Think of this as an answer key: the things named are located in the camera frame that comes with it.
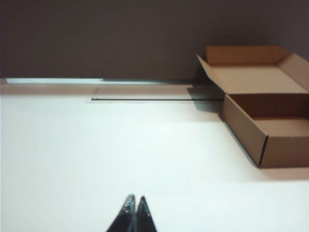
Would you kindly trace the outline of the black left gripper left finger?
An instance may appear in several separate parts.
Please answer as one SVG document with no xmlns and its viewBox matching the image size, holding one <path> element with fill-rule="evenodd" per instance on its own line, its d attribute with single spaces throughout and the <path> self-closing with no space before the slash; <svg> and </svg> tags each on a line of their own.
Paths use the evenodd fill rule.
<svg viewBox="0 0 309 232">
<path fill-rule="evenodd" d="M 129 194 L 116 218 L 113 220 L 107 232 L 135 232 L 136 231 L 136 211 L 135 211 L 135 196 Z"/>
</svg>

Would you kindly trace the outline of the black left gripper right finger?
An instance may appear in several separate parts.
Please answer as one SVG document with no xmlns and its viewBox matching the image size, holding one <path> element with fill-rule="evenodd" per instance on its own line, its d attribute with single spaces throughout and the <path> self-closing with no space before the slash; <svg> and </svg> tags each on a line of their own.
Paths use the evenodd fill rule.
<svg viewBox="0 0 309 232">
<path fill-rule="evenodd" d="M 152 218 L 149 206 L 145 196 L 140 201 L 134 213 L 134 231 L 135 232 L 156 232 L 155 223 Z"/>
</svg>

